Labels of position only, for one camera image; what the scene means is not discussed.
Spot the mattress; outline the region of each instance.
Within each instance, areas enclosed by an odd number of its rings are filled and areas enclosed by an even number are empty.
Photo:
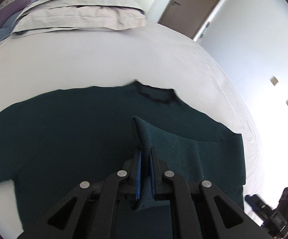
[[[246,161],[244,195],[261,193],[261,142],[237,90],[196,42],[162,25],[123,31],[54,31],[0,44],[0,111],[57,89],[122,86],[134,79],[173,88],[192,108],[241,133]],[[245,212],[252,213],[247,204]],[[22,232],[12,181],[0,183],[0,234]]]

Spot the brown door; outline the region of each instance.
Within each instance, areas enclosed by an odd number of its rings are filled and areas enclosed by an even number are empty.
[[[159,24],[193,39],[219,0],[171,0]]]

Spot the purple cushion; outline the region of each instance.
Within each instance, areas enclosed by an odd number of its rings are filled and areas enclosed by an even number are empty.
[[[0,28],[14,13],[23,10],[30,0],[3,0],[0,5]]]

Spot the pillow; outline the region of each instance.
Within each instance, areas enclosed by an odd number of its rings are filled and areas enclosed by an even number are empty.
[[[49,0],[49,1],[39,0],[27,6],[21,12],[18,18],[21,19],[24,15],[32,11],[41,9],[52,9],[68,6],[91,6],[91,5],[135,8],[140,10],[144,14],[144,10],[134,0]]]
[[[0,5],[0,28],[14,13],[23,10],[30,0],[4,0]]]
[[[114,6],[68,6],[33,11],[13,32],[41,28],[108,28],[124,30],[145,26],[145,15],[133,8]]]

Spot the metal screw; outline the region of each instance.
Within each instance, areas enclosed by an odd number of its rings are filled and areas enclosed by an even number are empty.
[[[119,177],[125,177],[126,175],[127,175],[127,171],[124,171],[124,170],[118,171],[118,176]]]
[[[81,187],[82,189],[86,189],[86,188],[90,187],[90,183],[87,182],[87,181],[81,182],[81,183],[80,183],[80,187]]]
[[[175,175],[175,173],[173,171],[166,171],[164,172],[166,177],[173,177]]]
[[[209,188],[212,186],[212,183],[208,180],[204,180],[204,181],[202,181],[202,185],[206,188]]]

